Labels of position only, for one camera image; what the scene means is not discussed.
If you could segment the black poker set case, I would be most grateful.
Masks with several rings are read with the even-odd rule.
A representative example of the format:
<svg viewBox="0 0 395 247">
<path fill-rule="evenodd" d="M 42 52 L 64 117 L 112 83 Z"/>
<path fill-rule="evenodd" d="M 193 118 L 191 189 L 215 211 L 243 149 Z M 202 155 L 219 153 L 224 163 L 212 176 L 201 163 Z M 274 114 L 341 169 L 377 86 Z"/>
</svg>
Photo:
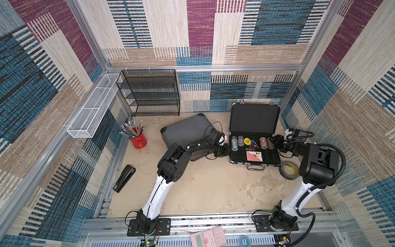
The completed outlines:
<svg viewBox="0 0 395 247">
<path fill-rule="evenodd" d="M 267 166 L 280 166 L 281 159 L 277 149 L 268 144 L 268 139 L 275 134 L 279 113 L 280 106 L 277 105 L 238 103 L 231 107 L 229 134 L 230 138 L 238 138 L 239 146 L 238 151 L 230 151 L 231 163 L 245 165 L 248 170 L 257 171 L 263 171 Z M 245 145 L 245 138 L 251 140 L 251 145 Z M 261 152 L 263 162 L 248 161 L 247 151 Z"/>
</svg>

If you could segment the grey poker set case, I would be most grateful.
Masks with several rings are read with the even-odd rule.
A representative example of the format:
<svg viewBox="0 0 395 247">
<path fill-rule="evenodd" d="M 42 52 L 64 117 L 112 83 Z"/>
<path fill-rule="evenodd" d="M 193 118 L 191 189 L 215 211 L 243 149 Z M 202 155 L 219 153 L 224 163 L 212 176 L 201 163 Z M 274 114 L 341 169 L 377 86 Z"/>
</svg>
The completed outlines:
<svg viewBox="0 0 395 247">
<path fill-rule="evenodd" d="M 198 140 L 209 137 L 213 128 L 203 113 L 163 127 L 160 133 L 168 148 L 164 157 L 169 158 L 179 146 L 186 148 Z"/>
</svg>

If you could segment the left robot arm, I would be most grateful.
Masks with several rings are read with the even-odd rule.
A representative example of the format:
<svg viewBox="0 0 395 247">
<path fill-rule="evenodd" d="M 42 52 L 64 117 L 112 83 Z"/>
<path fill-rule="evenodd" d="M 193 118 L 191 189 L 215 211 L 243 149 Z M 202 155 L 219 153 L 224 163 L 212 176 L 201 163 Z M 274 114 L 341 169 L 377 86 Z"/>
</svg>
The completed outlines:
<svg viewBox="0 0 395 247">
<path fill-rule="evenodd" d="M 170 188 L 182 177 L 192 156 L 205 157 L 212 153 L 215 157 L 228 156 L 230 146 L 216 143 L 208 137 L 186 147 L 177 143 L 172 144 L 158 163 L 156 182 L 147 203 L 137 213 L 136 219 L 139 225 L 151 231 L 156 226 L 161 206 Z"/>
</svg>

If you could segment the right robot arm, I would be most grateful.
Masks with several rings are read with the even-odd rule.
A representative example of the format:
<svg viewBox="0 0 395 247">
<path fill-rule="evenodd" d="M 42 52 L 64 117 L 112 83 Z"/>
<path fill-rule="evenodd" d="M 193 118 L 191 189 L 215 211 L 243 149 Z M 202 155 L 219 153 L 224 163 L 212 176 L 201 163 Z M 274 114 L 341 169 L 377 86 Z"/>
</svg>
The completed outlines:
<svg viewBox="0 0 395 247">
<path fill-rule="evenodd" d="M 303 215 L 301 210 L 316 193 L 334 185 L 346 168 L 346 157 L 338 147 L 308 143 L 304 138 L 272 138 L 276 148 L 302 157 L 298 186 L 273 208 L 269 222 L 274 231 L 291 230 L 299 217 L 314 217 L 313 213 Z"/>
</svg>

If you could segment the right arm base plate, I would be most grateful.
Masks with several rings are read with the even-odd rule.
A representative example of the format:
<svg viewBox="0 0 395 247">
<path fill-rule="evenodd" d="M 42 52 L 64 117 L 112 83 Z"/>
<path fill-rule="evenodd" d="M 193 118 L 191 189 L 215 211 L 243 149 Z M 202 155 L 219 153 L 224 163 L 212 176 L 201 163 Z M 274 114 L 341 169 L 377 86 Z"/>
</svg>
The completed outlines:
<svg viewBox="0 0 395 247">
<path fill-rule="evenodd" d="M 297 217 L 283 215 L 254 215 L 252 217 L 257 232 L 292 232 L 298 231 Z"/>
</svg>

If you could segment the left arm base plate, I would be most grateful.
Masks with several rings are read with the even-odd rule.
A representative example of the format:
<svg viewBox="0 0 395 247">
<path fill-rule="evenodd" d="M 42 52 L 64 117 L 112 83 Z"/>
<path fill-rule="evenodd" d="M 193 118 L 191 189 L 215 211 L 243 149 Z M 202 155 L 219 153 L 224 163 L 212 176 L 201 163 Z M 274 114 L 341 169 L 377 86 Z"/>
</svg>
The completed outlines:
<svg viewBox="0 0 395 247">
<path fill-rule="evenodd" d="M 132 219 L 129 222 L 127 236 L 143 237 L 143 236 L 168 236 L 170 235 L 171 219 L 157 218 L 153 221 Z"/>
</svg>

